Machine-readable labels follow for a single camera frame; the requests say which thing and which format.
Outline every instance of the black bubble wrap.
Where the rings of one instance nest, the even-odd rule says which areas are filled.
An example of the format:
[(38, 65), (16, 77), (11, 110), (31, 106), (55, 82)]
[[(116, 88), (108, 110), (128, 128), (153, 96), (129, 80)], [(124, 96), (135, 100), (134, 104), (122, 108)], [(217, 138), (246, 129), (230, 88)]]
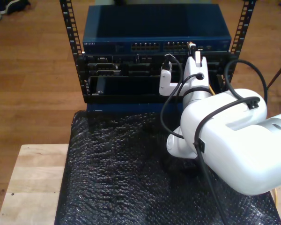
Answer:
[[(197, 161), (169, 155), (167, 136), (156, 113), (78, 112), (55, 224), (222, 224)], [(270, 193), (245, 196), (210, 174), (229, 224), (281, 224)]]

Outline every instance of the wooden board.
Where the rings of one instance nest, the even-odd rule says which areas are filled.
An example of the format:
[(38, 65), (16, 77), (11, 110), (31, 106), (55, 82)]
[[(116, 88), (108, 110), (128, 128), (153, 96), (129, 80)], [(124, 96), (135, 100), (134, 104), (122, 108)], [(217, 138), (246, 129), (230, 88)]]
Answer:
[(53, 225), (68, 144), (22, 145), (0, 225)]

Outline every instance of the black rack frame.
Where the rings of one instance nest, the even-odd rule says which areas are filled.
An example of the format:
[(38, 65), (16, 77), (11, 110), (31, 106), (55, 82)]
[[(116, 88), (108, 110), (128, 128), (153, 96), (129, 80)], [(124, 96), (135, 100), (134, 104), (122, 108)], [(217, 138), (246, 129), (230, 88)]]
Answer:
[[(83, 94), (83, 98), (85, 103), (162, 103), (164, 102), (165, 98), (161, 96), (131, 96), (131, 95), (100, 95), (100, 93), (91, 93), (90, 87), (89, 87), (89, 69), (88, 69), (88, 60), (89, 56), (86, 56), (82, 53), (82, 48), (80, 44), (80, 39), (78, 35), (78, 30), (76, 26), (76, 20), (74, 16), (74, 10), (71, 0), (59, 0), (60, 6), (62, 10), (62, 14), (65, 21), (65, 26), (73, 54), (73, 59), (75, 62), (81, 91)], [(217, 58), (216, 62), (216, 70), (214, 73), (216, 75), (209, 76), (211, 85), (213, 86), (215, 92), (221, 92), (226, 90), (225, 88), (225, 81), (222, 76), (223, 69), (225, 65), (230, 61), (234, 59), (238, 59), (241, 49), (244, 44), (244, 38), (246, 36), (247, 30), (249, 28), (249, 23), (251, 20), (251, 16), (255, 7), (256, 0), (245, 0), (244, 5), (242, 8), (242, 12), (240, 15), (240, 19), (237, 25), (237, 31), (234, 37), (234, 40), (231, 45), (231, 51), (226, 53), (217, 53), (213, 52), (213, 55), (210, 55), (206, 53), (204, 55), (206, 56), (207, 61), (208, 58), (211, 57), (212, 59)], [(234, 74), (235, 66), (231, 68), (229, 71), (229, 79), (231, 81), (232, 76)]]

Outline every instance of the metal stand leg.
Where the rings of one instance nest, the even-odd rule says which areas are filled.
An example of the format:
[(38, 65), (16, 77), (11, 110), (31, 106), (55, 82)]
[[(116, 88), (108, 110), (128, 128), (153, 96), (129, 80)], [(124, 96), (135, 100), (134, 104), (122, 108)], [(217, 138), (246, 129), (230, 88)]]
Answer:
[(271, 80), (271, 82), (269, 83), (269, 85), (267, 86), (267, 89), (270, 88), (270, 86), (275, 82), (275, 80), (278, 78), (278, 76), (281, 74), (281, 68), (279, 69), (279, 71), (276, 73), (276, 75), (274, 76), (274, 78)]

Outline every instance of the blue network switch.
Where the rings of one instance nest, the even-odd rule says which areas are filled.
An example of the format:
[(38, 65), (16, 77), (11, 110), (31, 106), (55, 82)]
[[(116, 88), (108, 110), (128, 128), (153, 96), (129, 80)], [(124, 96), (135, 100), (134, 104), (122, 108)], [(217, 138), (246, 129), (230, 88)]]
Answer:
[(83, 38), (89, 55), (229, 50), (231, 36), (217, 4), (90, 6)]

